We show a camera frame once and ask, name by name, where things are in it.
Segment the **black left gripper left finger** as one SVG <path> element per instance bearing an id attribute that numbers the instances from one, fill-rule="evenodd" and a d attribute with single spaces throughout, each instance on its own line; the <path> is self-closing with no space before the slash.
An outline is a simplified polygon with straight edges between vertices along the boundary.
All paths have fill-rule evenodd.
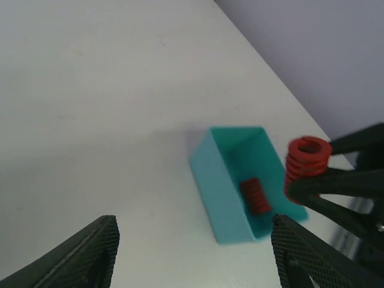
<path id="1" fill-rule="evenodd" d="M 110 287 L 117 252 L 116 217 L 103 215 L 1 280 L 1 287 Z"/>

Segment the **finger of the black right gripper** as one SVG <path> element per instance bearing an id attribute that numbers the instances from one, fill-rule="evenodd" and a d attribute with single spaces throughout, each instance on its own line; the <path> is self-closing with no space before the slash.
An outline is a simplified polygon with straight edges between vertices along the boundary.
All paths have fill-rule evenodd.
<path id="1" fill-rule="evenodd" d="M 362 214 L 320 197 L 321 194 L 375 200 L 383 207 L 383 170 L 329 169 L 323 175 L 296 180 L 287 188 L 288 197 L 326 216 L 358 237 L 383 236 L 383 209 Z"/>
<path id="2" fill-rule="evenodd" d="M 361 152 L 373 148 L 383 149 L 383 123 L 378 123 L 361 130 L 354 131 L 329 142 L 331 155 Z"/>

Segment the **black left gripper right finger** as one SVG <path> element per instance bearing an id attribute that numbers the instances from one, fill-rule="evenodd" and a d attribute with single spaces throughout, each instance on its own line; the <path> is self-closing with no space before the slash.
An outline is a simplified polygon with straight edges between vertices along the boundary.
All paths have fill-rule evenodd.
<path id="1" fill-rule="evenodd" d="M 361 267 L 286 215 L 275 214 L 271 243 L 282 287 L 383 287 Z"/>

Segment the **red large spring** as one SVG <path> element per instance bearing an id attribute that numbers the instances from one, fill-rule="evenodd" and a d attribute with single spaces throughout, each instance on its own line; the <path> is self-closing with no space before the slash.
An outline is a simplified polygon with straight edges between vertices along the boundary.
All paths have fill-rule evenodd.
<path id="1" fill-rule="evenodd" d="M 284 182 L 284 193 L 289 200 L 296 203 L 288 194 L 289 185 L 293 181 L 324 174 L 331 154 L 331 145 L 318 137 L 303 136 L 289 143 Z"/>
<path id="2" fill-rule="evenodd" d="M 261 215 L 272 211 L 258 178 L 241 182 L 240 191 L 251 215 Z"/>

